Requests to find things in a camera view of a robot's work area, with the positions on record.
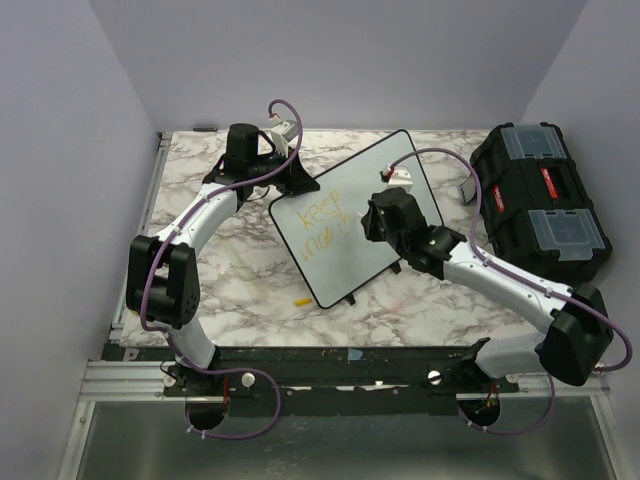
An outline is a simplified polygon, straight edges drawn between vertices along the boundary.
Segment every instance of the white marble pattern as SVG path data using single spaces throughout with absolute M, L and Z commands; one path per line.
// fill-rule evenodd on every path
M 410 132 L 416 148 L 440 146 L 469 157 L 484 131 Z M 311 130 L 305 132 L 301 159 L 316 175 L 389 132 Z M 153 211 L 155 233 L 191 202 L 224 152 L 226 132 L 176 133 Z M 471 207 L 460 204 L 457 186 L 466 178 L 458 162 L 442 154 L 422 163 L 445 225 L 468 235 Z M 257 197 L 264 192 L 257 189 Z M 355 293 L 356 305 L 340 302 L 330 310 L 315 304 L 273 226 L 267 206 L 277 192 L 245 204 L 226 221 L 198 259 L 202 298 L 198 315 L 204 330 L 226 346 L 400 346 L 469 345 L 479 338 L 506 338 L 533 330 L 513 313 L 465 287 L 412 271 L 384 272 Z M 164 339 L 144 332 L 127 311 L 121 344 L 159 346 Z

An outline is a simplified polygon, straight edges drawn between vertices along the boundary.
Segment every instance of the black toolbox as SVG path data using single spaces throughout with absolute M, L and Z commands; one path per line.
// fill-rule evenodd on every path
M 591 280 L 611 255 L 556 125 L 499 125 L 471 164 L 482 182 L 481 213 L 499 258 L 574 285 Z M 472 186 L 465 182 L 463 197 L 471 196 Z

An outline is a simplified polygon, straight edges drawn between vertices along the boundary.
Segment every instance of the bolt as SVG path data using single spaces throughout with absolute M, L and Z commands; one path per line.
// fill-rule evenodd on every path
M 167 388 L 171 388 L 176 384 L 176 379 L 169 375 L 165 375 L 162 379 L 162 384 Z
M 440 385 L 440 383 L 442 382 L 442 375 L 440 375 L 440 372 L 438 372 L 437 370 L 431 370 L 427 374 L 427 378 L 429 379 L 429 383 L 431 385 Z
M 253 386 L 254 383 L 256 383 L 256 377 L 255 375 L 253 375 L 253 373 L 247 372 L 242 375 L 242 379 L 240 381 L 242 382 L 242 385 L 244 385 L 246 388 L 249 388 Z

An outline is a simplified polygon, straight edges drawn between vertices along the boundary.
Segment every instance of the robotic arm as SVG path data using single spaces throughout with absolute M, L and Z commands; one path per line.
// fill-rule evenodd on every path
M 458 232 L 429 225 L 409 193 L 406 168 L 382 173 L 387 187 L 374 193 L 362 218 L 365 236 L 387 242 L 415 270 L 440 280 L 465 285 L 531 323 L 537 333 L 505 340 L 482 339 L 466 359 L 467 373 L 476 378 L 548 372 L 570 385 L 583 385 L 613 339 L 612 330 L 582 309 L 550 295 L 557 292 L 586 303 L 606 316 L 600 292 L 589 284 L 577 289 L 521 270 L 480 250 L 482 260 Z M 545 287 L 546 293 L 515 282 L 502 270 Z
M 235 124 L 229 128 L 227 149 L 217 165 L 207 174 L 198 196 L 170 225 L 154 237 L 138 235 L 129 250 L 126 304 L 140 314 L 144 290 L 152 263 L 161 245 L 169 240 L 159 267 L 167 266 L 167 276 L 155 274 L 148 294 L 146 316 L 154 327 L 166 332 L 172 344 L 191 363 L 208 369 L 216 352 L 202 325 L 195 317 L 200 302 L 200 283 L 196 260 L 202 248 L 220 225 L 237 212 L 253 193 L 254 186 L 275 186 L 288 196 L 320 189 L 295 157 L 289 166 L 267 180 L 259 179 L 276 171 L 292 155 L 289 143 L 298 135 L 296 122 L 280 121 L 271 129 L 271 139 L 258 127 Z M 258 154 L 262 137 L 271 151 Z M 212 196 L 216 190 L 237 186 Z

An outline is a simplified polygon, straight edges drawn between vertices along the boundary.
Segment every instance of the gray wall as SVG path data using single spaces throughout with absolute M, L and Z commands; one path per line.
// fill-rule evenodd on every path
M 0 477 L 55 478 L 157 147 L 86 0 L 0 16 Z
M 636 347 L 640 347 L 639 24 L 637 0 L 591 0 L 524 114 L 525 121 L 556 122 L 565 133 L 613 243 L 614 255 L 599 278 L 607 308 Z M 640 476 L 638 360 L 612 374 L 611 384 L 618 424 L 638 459 Z
M 92 0 L 162 130 L 263 124 L 284 97 L 314 127 L 518 119 L 585 0 Z

